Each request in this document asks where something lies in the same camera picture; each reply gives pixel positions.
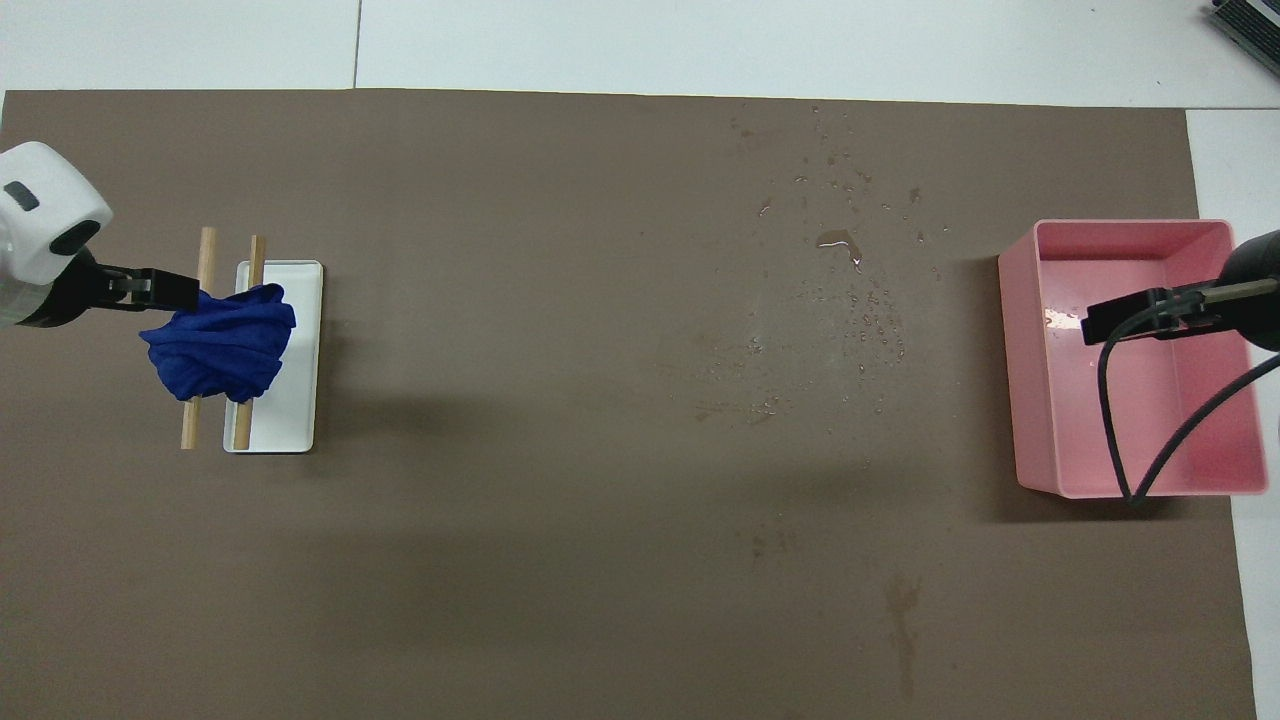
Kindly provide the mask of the white towel rack stand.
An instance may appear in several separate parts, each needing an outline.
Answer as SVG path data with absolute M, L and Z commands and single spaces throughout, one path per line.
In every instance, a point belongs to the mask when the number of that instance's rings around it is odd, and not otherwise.
M 284 290 L 296 327 L 282 369 L 253 401 L 248 445 L 236 446 L 237 405 L 225 401 L 221 447 L 228 454 L 306 454 L 314 447 L 324 296 L 324 266 L 315 260 L 268 260 L 262 278 Z

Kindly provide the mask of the brown paper table mat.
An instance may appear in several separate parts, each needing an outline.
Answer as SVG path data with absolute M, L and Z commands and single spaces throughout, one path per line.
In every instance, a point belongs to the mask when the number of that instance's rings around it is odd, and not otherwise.
M 0 331 L 0 720 L 1252 720 L 1225 498 L 1012 460 L 997 256 L 1192 218 L 1181 110 L 887 104 L 954 236 L 879 418 L 695 420 L 660 363 L 740 97 L 15 92 L 104 261 L 325 268 L 314 448 L 221 451 L 138 333 Z

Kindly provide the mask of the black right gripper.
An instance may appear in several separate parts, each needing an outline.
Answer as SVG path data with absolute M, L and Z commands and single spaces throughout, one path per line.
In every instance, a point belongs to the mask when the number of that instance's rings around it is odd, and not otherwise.
M 1280 283 L 1280 231 L 1272 231 L 1236 247 L 1225 263 L 1225 284 L 1240 284 L 1274 278 Z M 1103 343 L 1133 316 L 1148 313 L 1151 329 L 1228 329 L 1233 328 L 1252 345 L 1280 351 L 1280 286 L 1272 293 L 1236 301 L 1224 310 L 1212 304 L 1219 283 L 1193 283 L 1155 287 L 1149 293 L 1125 293 L 1092 304 L 1082 316 L 1085 346 Z

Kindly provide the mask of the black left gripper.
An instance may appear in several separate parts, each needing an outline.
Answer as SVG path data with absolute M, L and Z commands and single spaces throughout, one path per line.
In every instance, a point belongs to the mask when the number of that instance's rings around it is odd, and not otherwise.
M 56 328 L 78 319 L 95 304 L 147 304 L 170 313 L 198 309 L 198 279 L 152 268 L 99 266 L 81 249 L 51 283 L 45 300 L 22 322 L 33 328 Z

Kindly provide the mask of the dark grey striped device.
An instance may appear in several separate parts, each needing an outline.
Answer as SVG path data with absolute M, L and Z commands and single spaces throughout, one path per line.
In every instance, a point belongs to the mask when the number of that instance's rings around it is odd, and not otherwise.
M 1233 41 L 1280 55 L 1280 0 L 1210 0 L 1208 18 Z

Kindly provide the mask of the blue towel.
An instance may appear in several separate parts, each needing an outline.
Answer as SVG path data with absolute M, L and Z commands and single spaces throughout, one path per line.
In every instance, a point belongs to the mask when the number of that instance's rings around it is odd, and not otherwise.
M 184 402 L 223 396 L 246 404 L 264 396 L 283 368 L 297 327 L 296 313 L 276 283 L 215 299 L 200 292 L 193 311 L 177 311 L 140 332 L 165 391 Z

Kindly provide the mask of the pink plastic bin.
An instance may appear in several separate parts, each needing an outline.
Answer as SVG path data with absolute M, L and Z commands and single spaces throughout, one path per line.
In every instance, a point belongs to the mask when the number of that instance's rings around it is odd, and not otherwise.
M 998 255 L 1018 483 L 1062 498 L 1257 495 L 1267 489 L 1254 397 L 1262 364 L 1228 329 L 1151 329 L 1133 316 L 1085 346 L 1092 304 L 1219 283 L 1229 304 L 1272 293 L 1225 284 L 1222 220 L 1041 220 Z

